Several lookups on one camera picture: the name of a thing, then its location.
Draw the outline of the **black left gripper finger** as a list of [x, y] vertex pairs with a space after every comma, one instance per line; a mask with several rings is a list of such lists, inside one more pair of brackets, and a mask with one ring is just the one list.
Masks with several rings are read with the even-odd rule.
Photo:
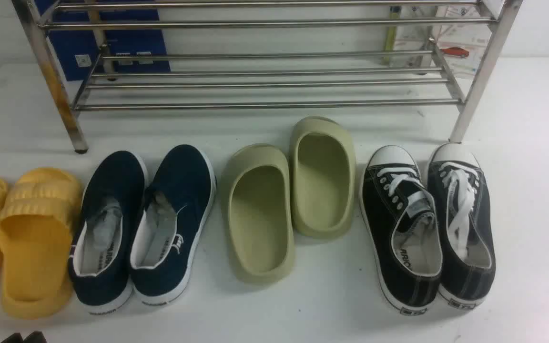
[[1, 343], [23, 343], [23, 337], [20, 333], [13, 333], [2, 340]]

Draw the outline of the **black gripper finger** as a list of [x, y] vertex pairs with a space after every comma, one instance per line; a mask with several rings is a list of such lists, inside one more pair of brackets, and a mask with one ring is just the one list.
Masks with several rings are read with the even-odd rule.
[[47, 343], [46, 337], [41, 331], [34, 331], [23, 340], [24, 343]]

